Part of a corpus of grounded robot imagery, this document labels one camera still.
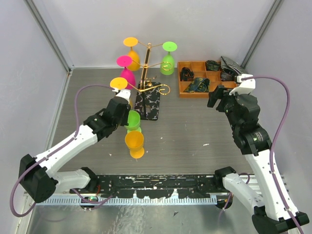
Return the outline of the green goblet back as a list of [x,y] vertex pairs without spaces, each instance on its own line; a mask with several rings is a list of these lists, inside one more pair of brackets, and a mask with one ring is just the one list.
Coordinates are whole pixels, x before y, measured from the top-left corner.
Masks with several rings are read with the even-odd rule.
[[127,129],[127,133],[131,131],[141,132],[140,121],[140,114],[135,110],[130,110],[127,121],[128,125],[125,126],[125,128]]

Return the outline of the green goblet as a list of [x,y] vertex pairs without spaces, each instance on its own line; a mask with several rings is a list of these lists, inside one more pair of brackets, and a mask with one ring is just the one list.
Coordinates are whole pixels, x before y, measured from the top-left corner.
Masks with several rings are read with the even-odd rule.
[[127,133],[131,131],[141,132],[140,121],[140,114],[135,110],[130,110],[127,121],[128,125],[125,126],[125,128],[127,129]]
[[167,52],[167,55],[165,55],[162,59],[160,72],[163,75],[168,76],[173,74],[175,70],[175,60],[172,56],[172,52],[177,49],[177,44],[172,41],[167,41],[163,43],[162,48]]

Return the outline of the orange goblet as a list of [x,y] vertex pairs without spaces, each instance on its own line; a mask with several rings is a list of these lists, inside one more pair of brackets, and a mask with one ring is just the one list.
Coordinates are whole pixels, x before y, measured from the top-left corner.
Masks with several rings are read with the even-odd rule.
[[125,144],[129,149],[130,156],[135,159],[143,157],[145,150],[144,145],[144,136],[139,131],[130,131],[125,136]]
[[134,50],[134,47],[138,44],[138,39],[134,37],[127,37],[124,39],[123,44],[130,48],[128,56],[132,59],[132,63],[127,67],[131,71],[137,71],[140,69],[140,57]]
[[[117,88],[117,89],[126,89],[128,85],[128,82],[125,78],[122,78],[122,77],[117,77],[117,78],[114,78],[110,81],[110,87],[112,89],[114,88]],[[131,99],[130,99],[130,102],[129,102],[130,106],[131,106],[131,109],[133,108],[133,104],[131,102]]]

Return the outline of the pink plastic goblet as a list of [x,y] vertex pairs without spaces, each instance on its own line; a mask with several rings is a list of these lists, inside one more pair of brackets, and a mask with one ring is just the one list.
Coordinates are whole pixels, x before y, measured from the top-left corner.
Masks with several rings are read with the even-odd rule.
[[129,90],[133,89],[133,87],[136,86],[135,75],[131,70],[128,69],[128,66],[130,66],[131,63],[132,63],[132,58],[130,56],[123,55],[117,58],[117,65],[124,68],[120,76],[127,80],[128,85],[126,89],[129,89]]

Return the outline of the green goblet front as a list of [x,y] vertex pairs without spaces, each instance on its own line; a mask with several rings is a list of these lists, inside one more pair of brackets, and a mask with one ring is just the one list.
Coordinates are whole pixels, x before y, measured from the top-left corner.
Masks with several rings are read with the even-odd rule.
[[162,59],[160,72],[163,75],[168,76],[173,74],[175,70],[175,60],[172,56],[172,52],[177,49],[177,44],[172,41],[167,41],[163,43],[162,48],[167,52],[167,55],[165,55]]

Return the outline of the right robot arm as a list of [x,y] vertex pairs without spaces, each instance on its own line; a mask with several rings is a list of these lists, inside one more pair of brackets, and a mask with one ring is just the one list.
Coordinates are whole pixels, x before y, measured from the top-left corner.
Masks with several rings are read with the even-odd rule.
[[250,94],[231,93],[230,88],[218,85],[209,93],[208,107],[225,113],[236,146],[250,164],[261,194],[249,187],[230,166],[214,173],[214,187],[228,190],[251,213],[252,222],[260,234],[281,234],[309,223],[306,213],[300,212],[290,199],[274,159],[270,159],[271,139],[258,123],[260,107]]

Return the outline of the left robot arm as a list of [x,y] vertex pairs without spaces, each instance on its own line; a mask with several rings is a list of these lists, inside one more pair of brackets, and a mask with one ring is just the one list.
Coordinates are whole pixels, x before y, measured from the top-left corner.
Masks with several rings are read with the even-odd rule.
[[84,149],[108,137],[118,126],[127,125],[131,109],[130,97],[116,95],[106,108],[89,116],[77,132],[53,148],[32,157],[25,155],[20,160],[20,185],[36,203],[51,197],[54,192],[83,189],[93,193],[98,187],[98,177],[89,168],[60,172],[60,168]]

